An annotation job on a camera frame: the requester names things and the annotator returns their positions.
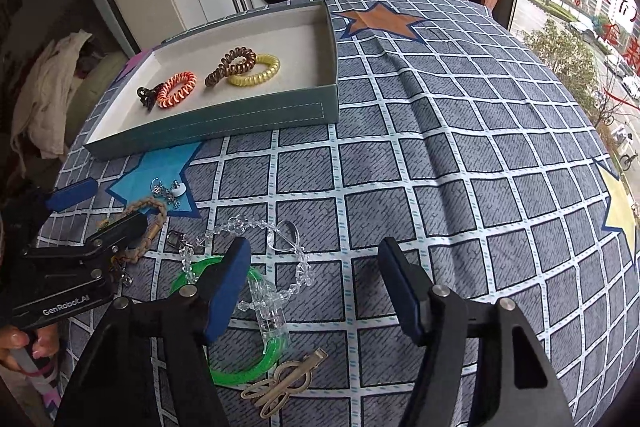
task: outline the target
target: cloth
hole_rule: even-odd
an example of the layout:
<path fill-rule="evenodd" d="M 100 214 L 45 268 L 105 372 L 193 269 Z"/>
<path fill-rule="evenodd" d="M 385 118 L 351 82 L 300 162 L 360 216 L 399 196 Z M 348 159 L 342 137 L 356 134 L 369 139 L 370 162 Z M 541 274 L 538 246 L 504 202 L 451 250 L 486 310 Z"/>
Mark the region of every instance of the cloth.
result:
<path fill-rule="evenodd" d="M 169 209 L 151 250 L 127 268 L 133 284 L 124 295 L 149 301 L 169 294 L 182 270 L 165 240 L 170 229 L 194 237 L 237 214 L 289 219 L 316 283 L 284 306 L 290 346 L 282 360 L 301 360 L 318 347 L 329 357 L 310 388 L 287 402 L 279 425 L 397 426 L 424 348 L 402 334 L 378 270 L 377 245 L 390 235 L 412 263 L 463 298 L 510 296 L 543 344 L 575 423 L 595 423 L 638 355 L 640 295 L 635 249 L 625 234 L 604 227 L 612 198 L 604 176 L 614 167 L 588 118 L 486 7 L 324 1 L 336 41 L 340 121 L 221 137 L 194 149 L 181 179 L 200 218 Z M 369 29 L 349 36 L 349 20 L 339 13 L 377 3 L 426 20 L 411 26 L 415 37 Z M 97 107 L 107 107 L 128 78 Z M 58 179 L 62 187 L 92 176 L 98 193 L 52 215 L 41 246 L 82 245 L 102 219 L 123 209 L 107 190 L 145 166 L 150 153 L 106 162 L 83 150 L 98 120 L 78 136 Z M 146 185 L 158 175 L 149 172 Z M 264 230 L 246 238 L 254 266 L 279 289 L 289 287 L 293 256 L 273 255 Z M 195 258 L 229 243 L 216 236 Z M 61 328 L 69 338 L 60 365 L 66 377 L 103 313 L 94 309 Z M 478 344 L 467 346 L 453 425 L 467 422 L 470 410 Z M 152 349 L 161 415 L 173 425 L 161 343 Z M 255 314 L 236 311 L 209 363 L 236 371 L 261 350 Z M 269 425 L 239 389 L 218 392 L 231 426 Z"/>
<path fill-rule="evenodd" d="M 80 30 L 56 44 L 51 41 L 27 76 L 15 103 L 10 139 L 11 148 L 20 157 L 23 175 L 26 167 L 20 147 L 22 133 L 27 133 L 43 158 L 64 159 L 66 155 L 66 110 L 78 88 L 74 71 L 80 48 L 90 37 L 90 33 Z"/>

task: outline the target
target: tree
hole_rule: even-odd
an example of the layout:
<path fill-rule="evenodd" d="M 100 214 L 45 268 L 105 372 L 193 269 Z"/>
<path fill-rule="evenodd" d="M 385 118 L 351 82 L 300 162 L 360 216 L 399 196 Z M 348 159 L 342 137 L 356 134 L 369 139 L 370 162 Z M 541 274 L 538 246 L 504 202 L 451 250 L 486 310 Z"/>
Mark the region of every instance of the tree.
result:
<path fill-rule="evenodd" d="M 629 42 L 630 36 L 631 35 L 629 34 L 629 32 L 626 31 L 622 26 L 620 26 L 620 36 L 618 37 L 618 45 L 616 46 L 616 49 L 618 50 L 620 55 L 623 55 L 625 53 L 626 45 Z"/>
<path fill-rule="evenodd" d="M 547 20 L 541 30 L 526 34 L 524 41 L 572 94 L 594 127 L 612 123 L 621 103 L 606 91 L 612 91 L 615 78 L 610 73 L 598 77 L 593 52 L 580 38 Z"/>
<path fill-rule="evenodd" d="M 591 50 L 578 37 L 547 19 L 544 27 L 528 33 L 525 44 L 554 72 L 584 110 L 593 108 L 591 93 L 597 90 Z"/>
<path fill-rule="evenodd" d="M 595 31 L 596 35 L 600 38 L 603 38 L 604 34 L 606 33 L 605 26 L 611 24 L 611 21 L 609 20 L 609 17 L 607 17 L 606 13 L 599 13 L 597 16 L 591 19 L 591 22 L 593 22 L 593 31 Z"/>
<path fill-rule="evenodd" d="M 600 88 L 593 93 L 593 108 L 585 110 L 585 113 L 595 128 L 600 122 L 612 125 L 614 115 L 618 112 L 622 102 L 611 98 L 607 93 L 612 92 L 616 83 L 616 77 L 607 70 L 607 76 L 601 79 Z"/>

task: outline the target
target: fingernail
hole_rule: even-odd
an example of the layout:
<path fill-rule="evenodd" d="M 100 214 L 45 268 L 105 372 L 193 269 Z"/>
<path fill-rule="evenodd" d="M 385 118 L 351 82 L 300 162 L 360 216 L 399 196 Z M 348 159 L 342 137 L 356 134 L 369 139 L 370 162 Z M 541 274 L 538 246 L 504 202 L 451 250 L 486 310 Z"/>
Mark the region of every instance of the fingernail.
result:
<path fill-rule="evenodd" d="M 19 331 L 18 333 L 14 333 L 11 335 L 11 343 L 14 347 L 24 347 L 29 344 L 29 337 Z"/>

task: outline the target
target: clear bead bracelet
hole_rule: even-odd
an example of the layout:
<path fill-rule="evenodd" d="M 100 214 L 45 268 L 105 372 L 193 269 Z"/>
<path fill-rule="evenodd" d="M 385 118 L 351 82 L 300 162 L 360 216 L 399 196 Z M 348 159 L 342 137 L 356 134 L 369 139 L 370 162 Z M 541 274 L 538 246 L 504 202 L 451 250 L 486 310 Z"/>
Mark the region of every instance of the clear bead bracelet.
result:
<path fill-rule="evenodd" d="M 254 310 L 261 308 L 281 307 L 284 302 L 302 290 L 303 286 L 311 286 L 314 283 L 314 273 L 308 262 L 308 253 L 305 248 L 300 245 L 300 232 L 297 227 L 288 220 L 283 220 L 277 225 L 264 220 L 255 218 L 246 219 L 244 216 L 233 216 L 229 218 L 224 225 L 216 225 L 211 230 L 207 230 L 204 234 L 196 238 L 195 245 L 189 243 L 185 238 L 180 240 L 179 253 L 182 261 L 182 271 L 190 284 L 197 282 L 198 278 L 193 272 L 191 264 L 193 263 L 194 248 L 208 245 L 213 241 L 216 234 L 228 232 L 232 235 L 242 235 L 247 229 L 263 229 L 267 230 L 267 244 L 276 253 L 295 253 L 298 260 L 296 266 L 296 281 L 289 285 L 286 290 L 276 290 L 275 285 L 267 280 L 267 288 L 263 288 L 262 295 L 264 301 L 239 301 L 237 306 L 240 311 Z M 277 247 L 276 242 L 280 240 L 287 245 L 285 247 Z"/>

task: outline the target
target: orange star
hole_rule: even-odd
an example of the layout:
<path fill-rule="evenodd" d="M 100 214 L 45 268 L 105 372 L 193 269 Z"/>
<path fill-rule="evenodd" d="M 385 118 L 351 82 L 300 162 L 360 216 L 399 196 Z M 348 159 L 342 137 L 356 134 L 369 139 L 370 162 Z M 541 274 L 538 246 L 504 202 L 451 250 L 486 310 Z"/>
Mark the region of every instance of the orange star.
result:
<path fill-rule="evenodd" d="M 420 35 L 418 35 L 411 26 L 426 19 L 392 11 L 387 5 L 380 2 L 375 3 L 368 10 L 349 10 L 346 12 L 337 12 L 336 15 L 351 20 L 347 29 L 340 37 L 341 39 L 353 37 L 363 30 L 370 29 L 382 30 L 387 33 L 393 33 L 393 35 L 398 35 L 399 37 L 406 37 L 414 41 L 422 42 Z"/>

